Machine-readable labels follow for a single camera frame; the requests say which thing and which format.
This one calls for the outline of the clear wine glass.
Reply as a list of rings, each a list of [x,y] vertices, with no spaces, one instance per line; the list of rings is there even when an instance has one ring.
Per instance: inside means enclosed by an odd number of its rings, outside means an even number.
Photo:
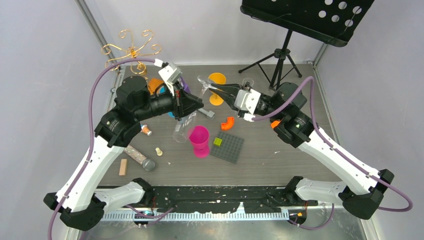
[[[205,92],[209,89],[209,86],[211,85],[212,81],[208,79],[206,76],[199,75],[197,77],[197,80],[202,84],[202,89],[200,93],[200,97],[202,97]],[[194,127],[197,125],[197,110],[193,113],[191,113],[189,116],[183,117],[181,120],[179,120],[175,126],[174,132],[173,132],[173,139],[177,143],[185,143],[189,136],[191,135]]]

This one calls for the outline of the blue plastic goblet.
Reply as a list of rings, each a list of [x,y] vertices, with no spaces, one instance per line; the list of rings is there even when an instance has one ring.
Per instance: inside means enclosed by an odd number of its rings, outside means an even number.
[[[163,94],[165,92],[166,92],[166,85],[160,85],[160,86],[158,86],[158,89],[156,90],[156,93],[155,94],[157,96],[159,96],[159,95],[161,95],[161,94]],[[173,115],[173,113],[171,111],[168,112],[167,114],[168,114],[169,117],[174,118],[174,115]]]

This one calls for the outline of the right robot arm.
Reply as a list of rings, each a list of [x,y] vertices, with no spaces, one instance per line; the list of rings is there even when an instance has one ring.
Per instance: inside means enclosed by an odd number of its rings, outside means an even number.
[[[271,128],[284,143],[312,156],[339,177],[336,182],[294,176],[283,190],[288,203],[321,201],[342,205],[363,220],[376,212],[394,174],[366,165],[331,139],[302,112],[307,98],[296,84],[284,82],[271,96],[254,90],[248,83],[212,83],[209,89],[244,120],[269,116]]]

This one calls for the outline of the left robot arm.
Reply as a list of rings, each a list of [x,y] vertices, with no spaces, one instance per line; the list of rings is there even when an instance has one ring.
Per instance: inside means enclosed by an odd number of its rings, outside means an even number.
[[[182,119],[203,107],[201,98],[186,92],[180,83],[175,93],[152,95],[146,80],[130,76],[116,89],[115,106],[105,113],[93,132],[93,141],[81,163],[57,192],[44,197],[44,203],[60,213],[68,227],[92,229],[105,214],[130,204],[148,207],[154,199],[153,187],[142,178],[104,192],[96,189],[115,159],[141,132],[141,122],[173,113]]]

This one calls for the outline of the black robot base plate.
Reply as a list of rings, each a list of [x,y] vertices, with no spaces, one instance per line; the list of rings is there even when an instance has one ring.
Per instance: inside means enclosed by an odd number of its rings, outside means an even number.
[[[147,203],[131,203],[133,208],[146,207],[164,213],[234,213],[243,206],[245,212],[277,213],[280,208],[315,207],[316,200],[308,202],[289,197],[283,186],[154,186]]]

